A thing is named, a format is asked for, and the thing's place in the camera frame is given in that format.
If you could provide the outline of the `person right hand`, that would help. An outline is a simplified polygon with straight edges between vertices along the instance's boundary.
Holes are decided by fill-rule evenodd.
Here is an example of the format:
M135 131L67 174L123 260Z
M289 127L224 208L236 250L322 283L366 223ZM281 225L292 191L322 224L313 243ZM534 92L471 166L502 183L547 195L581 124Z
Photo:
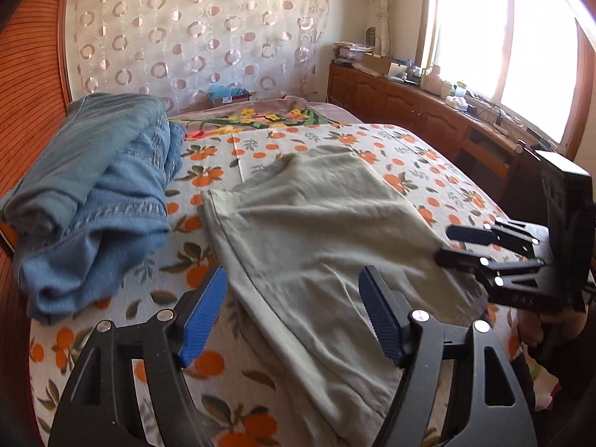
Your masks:
M584 330L588 315L588 309L584 313L568 309L555 316L519 311L517 334L521 342L535 347L545 339L545 327L552 326L564 339L571 340Z

